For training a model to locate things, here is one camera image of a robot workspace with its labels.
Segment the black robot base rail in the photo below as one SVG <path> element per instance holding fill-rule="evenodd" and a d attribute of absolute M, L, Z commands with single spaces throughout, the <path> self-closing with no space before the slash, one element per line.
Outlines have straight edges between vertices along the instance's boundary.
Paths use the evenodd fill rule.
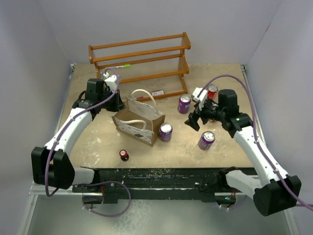
<path fill-rule="evenodd" d="M 104 203 L 119 199 L 200 200 L 233 189 L 222 181 L 221 168 L 97 168 L 91 187 L 73 186 L 75 193 L 104 193 Z"/>

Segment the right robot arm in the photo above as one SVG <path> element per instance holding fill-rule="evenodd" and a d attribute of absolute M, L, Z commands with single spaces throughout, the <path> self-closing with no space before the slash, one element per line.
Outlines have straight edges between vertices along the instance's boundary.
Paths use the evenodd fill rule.
<path fill-rule="evenodd" d="M 207 90 L 195 88 L 192 93 L 195 109 L 185 124 L 199 131 L 198 119 L 206 124 L 210 119 L 219 121 L 235 142 L 242 148 L 252 163 L 258 178 L 244 174 L 236 167 L 220 171 L 218 188 L 230 191 L 232 188 L 251 198 L 258 212 L 268 216 L 295 207 L 301 181 L 290 176 L 274 159 L 256 131 L 248 114 L 239 111 L 237 94 L 234 90 L 223 89 L 218 92 L 218 102 L 207 97 Z"/>

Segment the canvas tote bag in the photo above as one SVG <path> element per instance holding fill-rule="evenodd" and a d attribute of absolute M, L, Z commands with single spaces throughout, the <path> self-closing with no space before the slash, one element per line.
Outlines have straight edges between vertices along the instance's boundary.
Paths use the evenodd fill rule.
<path fill-rule="evenodd" d="M 146 93 L 153 104 L 137 101 L 134 97 L 137 92 Z M 136 89 L 131 97 L 126 98 L 125 108 L 112 116 L 112 120 L 117 131 L 152 147 L 158 138 L 159 128 L 164 123 L 165 117 L 166 115 L 157 108 L 155 99 L 148 91 Z"/>

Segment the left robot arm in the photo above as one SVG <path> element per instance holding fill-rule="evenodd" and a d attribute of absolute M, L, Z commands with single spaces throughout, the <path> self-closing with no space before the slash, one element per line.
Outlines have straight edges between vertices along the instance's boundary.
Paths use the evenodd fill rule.
<path fill-rule="evenodd" d="M 118 112 L 124 109 L 119 92 L 119 78 L 111 75 L 105 80 L 89 79 L 87 87 L 73 103 L 70 114 L 55 136 L 43 147 L 31 152 L 34 183 L 46 188 L 67 189 L 84 185 L 90 191 L 99 190 L 101 181 L 95 170 L 74 167 L 70 154 L 83 131 L 101 110 Z"/>

